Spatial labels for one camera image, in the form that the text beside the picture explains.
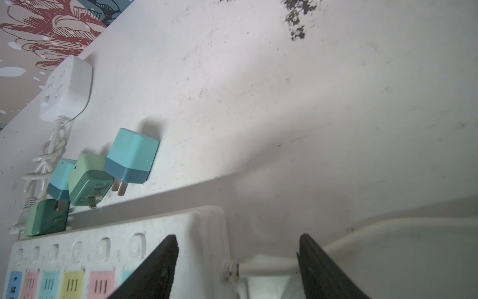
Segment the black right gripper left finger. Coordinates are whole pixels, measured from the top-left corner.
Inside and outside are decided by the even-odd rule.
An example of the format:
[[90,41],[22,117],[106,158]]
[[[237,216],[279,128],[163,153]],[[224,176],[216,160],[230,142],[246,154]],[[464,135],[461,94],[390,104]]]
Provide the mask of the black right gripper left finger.
[[179,246],[168,235],[111,295],[111,299],[168,299],[174,282]]

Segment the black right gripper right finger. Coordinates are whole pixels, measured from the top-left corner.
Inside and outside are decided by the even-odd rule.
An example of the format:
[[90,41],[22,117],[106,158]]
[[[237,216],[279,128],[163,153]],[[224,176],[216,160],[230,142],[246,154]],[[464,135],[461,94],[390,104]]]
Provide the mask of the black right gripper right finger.
[[299,239],[301,281],[307,299],[366,299],[368,296],[309,235]]

